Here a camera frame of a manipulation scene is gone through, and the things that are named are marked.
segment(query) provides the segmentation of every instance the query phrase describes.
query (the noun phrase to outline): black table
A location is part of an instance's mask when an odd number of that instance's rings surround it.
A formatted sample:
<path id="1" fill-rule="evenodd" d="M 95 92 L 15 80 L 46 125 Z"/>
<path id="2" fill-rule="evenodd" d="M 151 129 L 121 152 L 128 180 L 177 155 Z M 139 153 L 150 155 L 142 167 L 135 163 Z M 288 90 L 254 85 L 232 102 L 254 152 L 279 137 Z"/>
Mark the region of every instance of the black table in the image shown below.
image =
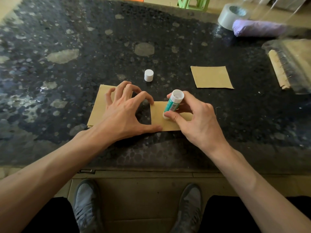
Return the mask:
<path id="1" fill-rule="evenodd" d="M 1 166 L 28 165 L 72 139 L 86 129 L 99 85 L 126 79 L 155 101 L 181 89 L 211 103 L 259 172 L 310 172 L 311 99 L 281 90 L 261 48 L 267 39 L 237 39 L 216 15 L 118 0 L 23 0 L 14 13 L 0 27 Z M 154 54 L 135 54 L 139 43 Z M 72 51 L 46 59 L 62 50 Z M 226 66 L 235 89 L 197 89 L 190 66 Z M 150 124 L 148 104 L 137 118 Z M 216 170 L 180 131 L 118 141 L 86 168 Z"/>

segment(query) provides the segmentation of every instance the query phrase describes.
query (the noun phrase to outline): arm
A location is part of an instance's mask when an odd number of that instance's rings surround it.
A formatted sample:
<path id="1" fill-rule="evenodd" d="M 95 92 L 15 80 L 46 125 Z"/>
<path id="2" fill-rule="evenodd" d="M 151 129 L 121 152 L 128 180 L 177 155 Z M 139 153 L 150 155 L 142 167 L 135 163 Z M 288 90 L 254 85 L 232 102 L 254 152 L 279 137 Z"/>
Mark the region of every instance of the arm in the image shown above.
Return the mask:
<path id="1" fill-rule="evenodd" d="M 274 189 L 226 141 L 212 105 L 184 92 L 184 101 L 166 117 L 176 121 L 186 138 L 199 147 L 235 189 L 262 232 L 309 232 L 311 221 Z M 192 121 L 179 115 L 193 113 Z"/>
<path id="2" fill-rule="evenodd" d="M 138 94 L 134 98 L 132 91 Z M 153 104 L 148 93 L 130 82 L 122 82 L 106 94 L 107 109 L 99 124 L 79 132 L 64 146 L 1 180 L 0 232 L 22 231 L 66 182 L 113 142 L 161 131 L 160 126 L 137 121 L 135 112 L 144 99 Z"/>

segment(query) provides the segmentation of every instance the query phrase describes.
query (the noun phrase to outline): person's right arm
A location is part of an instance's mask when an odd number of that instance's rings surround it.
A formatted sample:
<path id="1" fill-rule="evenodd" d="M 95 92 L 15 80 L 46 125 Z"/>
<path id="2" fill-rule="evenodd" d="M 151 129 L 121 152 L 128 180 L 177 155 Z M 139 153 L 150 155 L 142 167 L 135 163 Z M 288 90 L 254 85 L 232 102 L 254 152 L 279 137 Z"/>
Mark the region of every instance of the person's right arm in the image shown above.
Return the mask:
<path id="1" fill-rule="evenodd" d="M 274 189 L 244 156 L 226 141 L 212 105 L 184 92 L 176 112 L 165 113 L 181 132 L 219 168 L 235 189 L 262 232 L 311 232 L 311 221 Z M 193 113 L 192 121 L 179 115 Z"/>

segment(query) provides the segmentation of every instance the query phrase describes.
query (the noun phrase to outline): person's left thumb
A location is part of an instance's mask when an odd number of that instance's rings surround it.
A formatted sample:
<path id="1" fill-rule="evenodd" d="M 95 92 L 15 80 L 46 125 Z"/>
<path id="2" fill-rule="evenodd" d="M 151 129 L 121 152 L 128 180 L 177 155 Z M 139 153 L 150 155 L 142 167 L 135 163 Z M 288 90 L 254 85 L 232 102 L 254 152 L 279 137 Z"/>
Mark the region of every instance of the person's left thumb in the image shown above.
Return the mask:
<path id="1" fill-rule="evenodd" d="M 161 132 L 162 126 L 160 125 L 141 125 L 141 134 L 143 133 L 154 133 L 154 132 Z"/>

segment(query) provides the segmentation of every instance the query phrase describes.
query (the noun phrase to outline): glue stick base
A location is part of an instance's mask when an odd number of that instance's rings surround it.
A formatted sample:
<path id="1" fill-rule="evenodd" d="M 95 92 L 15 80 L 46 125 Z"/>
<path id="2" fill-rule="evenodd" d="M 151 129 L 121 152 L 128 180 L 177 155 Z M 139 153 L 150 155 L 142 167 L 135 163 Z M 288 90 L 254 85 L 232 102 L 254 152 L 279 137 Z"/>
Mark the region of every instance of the glue stick base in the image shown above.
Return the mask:
<path id="1" fill-rule="evenodd" d="M 168 120 L 168 119 L 169 119 L 168 117 L 165 117 L 165 116 L 164 116 L 164 113 L 163 113 L 162 115 L 163 115 L 163 118 L 164 118 L 164 119 L 166 119 L 166 120 Z"/>

